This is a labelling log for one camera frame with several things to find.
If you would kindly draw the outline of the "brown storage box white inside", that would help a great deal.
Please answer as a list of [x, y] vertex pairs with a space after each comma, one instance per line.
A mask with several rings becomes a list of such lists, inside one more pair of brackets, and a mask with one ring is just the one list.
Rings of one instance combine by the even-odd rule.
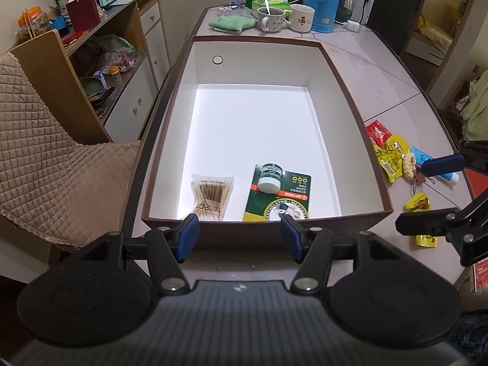
[[311, 181], [311, 225], [366, 230], [393, 211], [351, 93], [324, 47], [305, 39], [195, 36], [153, 154], [142, 218], [174, 225], [194, 209], [194, 175], [233, 180], [209, 234], [268, 233], [246, 221], [254, 168], [276, 163]]

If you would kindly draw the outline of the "quilted beige chair cover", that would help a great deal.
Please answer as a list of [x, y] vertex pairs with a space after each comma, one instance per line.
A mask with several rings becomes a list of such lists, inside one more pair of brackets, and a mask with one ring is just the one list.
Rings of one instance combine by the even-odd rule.
[[82, 145], [1, 57], [1, 215], [58, 246], [120, 231], [142, 143]]

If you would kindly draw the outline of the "red cardboard box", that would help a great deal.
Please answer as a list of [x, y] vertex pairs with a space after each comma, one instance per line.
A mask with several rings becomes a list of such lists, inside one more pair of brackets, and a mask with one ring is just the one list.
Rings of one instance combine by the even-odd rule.
[[487, 175], [466, 169], [468, 187], [473, 195], [472, 214], [469, 222], [474, 229], [474, 249], [468, 253], [471, 266], [470, 280], [476, 294], [487, 288]]

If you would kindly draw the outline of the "white mug with red print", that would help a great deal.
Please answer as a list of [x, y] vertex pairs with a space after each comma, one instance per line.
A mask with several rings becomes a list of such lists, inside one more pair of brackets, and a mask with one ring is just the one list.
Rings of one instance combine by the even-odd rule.
[[285, 22], [292, 31], [307, 33], [312, 28], [315, 10], [303, 4], [291, 4], [285, 10]]

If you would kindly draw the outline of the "green card with jar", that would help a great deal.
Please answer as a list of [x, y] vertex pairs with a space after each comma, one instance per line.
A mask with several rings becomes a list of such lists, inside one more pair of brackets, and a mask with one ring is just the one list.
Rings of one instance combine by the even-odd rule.
[[286, 171], [276, 163], [257, 164], [243, 220], [279, 221], [282, 215], [308, 219], [311, 183], [309, 175]]

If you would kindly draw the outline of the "beige ring cracker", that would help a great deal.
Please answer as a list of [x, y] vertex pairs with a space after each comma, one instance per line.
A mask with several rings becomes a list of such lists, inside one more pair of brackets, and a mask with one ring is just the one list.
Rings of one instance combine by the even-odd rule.
[[409, 180], [414, 181], [416, 178], [416, 159], [413, 153], [408, 152], [402, 157], [402, 172], [403, 176]]

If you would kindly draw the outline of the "orange lid glass jar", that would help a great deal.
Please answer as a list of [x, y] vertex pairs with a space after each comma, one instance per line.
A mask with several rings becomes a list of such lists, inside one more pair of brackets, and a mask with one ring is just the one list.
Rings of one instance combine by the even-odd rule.
[[23, 10], [17, 24], [16, 39], [20, 44], [50, 30], [50, 18], [39, 6]]

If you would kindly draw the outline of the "dark red box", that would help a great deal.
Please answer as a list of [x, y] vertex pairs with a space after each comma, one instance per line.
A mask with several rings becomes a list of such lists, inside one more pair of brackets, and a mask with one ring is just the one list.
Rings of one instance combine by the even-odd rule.
[[65, 7], [74, 32], [90, 31], [101, 22], [96, 0], [68, 0]]

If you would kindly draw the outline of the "cotton swab bag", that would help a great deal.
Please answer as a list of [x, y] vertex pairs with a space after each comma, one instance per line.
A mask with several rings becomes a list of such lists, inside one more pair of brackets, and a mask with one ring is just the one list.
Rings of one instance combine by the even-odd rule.
[[221, 221], [233, 189], [233, 177], [192, 175], [194, 214], [201, 221]]

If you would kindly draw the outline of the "large yellow snack bag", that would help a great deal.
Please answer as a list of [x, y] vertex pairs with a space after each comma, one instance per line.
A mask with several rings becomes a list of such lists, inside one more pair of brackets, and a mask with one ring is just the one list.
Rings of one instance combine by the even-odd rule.
[[402, 172], [402, 157], [411, 151], [409, 144], [402, 136], [393, 134], [386, 141], [384, 148], [378, 147], [377, 144], [374, 144], [373, 148], [377, 161], [385, 171], [390, 183], [394, 183], [398, 178], [404, 177]]

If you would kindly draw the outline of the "green folded cloth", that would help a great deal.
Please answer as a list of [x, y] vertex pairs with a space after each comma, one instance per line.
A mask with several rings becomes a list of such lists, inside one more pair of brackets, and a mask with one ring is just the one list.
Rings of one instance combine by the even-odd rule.
[[217, 20], [209, 22], [208, 25], [213, 31], [240, 34], [245, 30], [256, 27], [257, 20], [247, 16], [227, 15], [220, 16]]

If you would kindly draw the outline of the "blue hand cream tube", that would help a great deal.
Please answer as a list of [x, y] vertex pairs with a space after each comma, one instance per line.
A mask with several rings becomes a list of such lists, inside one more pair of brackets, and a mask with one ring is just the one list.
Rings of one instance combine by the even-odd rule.
[[462, 155], [453, 154], [433, 158], [414, 146], [410, 147], [410, 151], [415, 157], [419, 171], [426, 177], [437, 176], [452, 186], [458, 183], [458, 172], [465, 166], [465, 160]]

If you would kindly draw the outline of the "wooden shelf cabinet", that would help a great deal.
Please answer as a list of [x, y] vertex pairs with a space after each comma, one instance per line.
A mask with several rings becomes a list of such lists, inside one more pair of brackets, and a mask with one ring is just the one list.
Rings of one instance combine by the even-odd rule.
[[12, 53], [80, 143], [141, 138], [170, 68], [159, 0], [128, 0], [92, 30], [48, 31]]

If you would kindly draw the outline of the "red snack packet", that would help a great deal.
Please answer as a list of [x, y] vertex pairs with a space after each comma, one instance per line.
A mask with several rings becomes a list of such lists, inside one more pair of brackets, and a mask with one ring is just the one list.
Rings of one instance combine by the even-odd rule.
[[366, 132], [378, 147], [384, 148], [392, 133], [378, 120], [366, 125]]

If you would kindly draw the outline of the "white power adapter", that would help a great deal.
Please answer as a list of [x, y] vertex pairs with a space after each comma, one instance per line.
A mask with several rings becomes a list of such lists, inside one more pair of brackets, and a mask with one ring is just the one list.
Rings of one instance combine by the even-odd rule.
[[355, 32], [355, 33], [358, 33], [360, 30], [361, 30], [361, 24], [359, 22], [355, 22], [355, 21], [347, 21], [343, 24], [343, 26], [348, 30], [348, 31], [352, 31], [352, 32]]

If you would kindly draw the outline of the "dark green electric kettle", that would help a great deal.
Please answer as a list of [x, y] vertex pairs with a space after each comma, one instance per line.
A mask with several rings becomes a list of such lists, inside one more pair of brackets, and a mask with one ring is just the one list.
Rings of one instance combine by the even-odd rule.
[[335, 22], [344, 23], [348, 22], [353, 14], [355, 7], [355, 0], [339, 0], [337, 6], [337, 13], [335, 16]]

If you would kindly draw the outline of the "black refrigerator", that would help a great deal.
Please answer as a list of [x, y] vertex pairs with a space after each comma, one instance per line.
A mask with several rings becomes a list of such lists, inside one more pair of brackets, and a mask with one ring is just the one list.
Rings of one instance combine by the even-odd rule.
[[407, 45], [423, 0], [372, 0], [366, 26], [400, 55]]

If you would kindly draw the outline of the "patterned mug with spoon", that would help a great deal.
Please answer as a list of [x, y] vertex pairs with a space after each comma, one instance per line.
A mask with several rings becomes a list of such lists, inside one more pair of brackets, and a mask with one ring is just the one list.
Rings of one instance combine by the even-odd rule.
[[258, 8], [258, 27], [266, 33], [277, 33], [281, 31], [290, 13], [291, 10], [282, 10], [280, 8]]

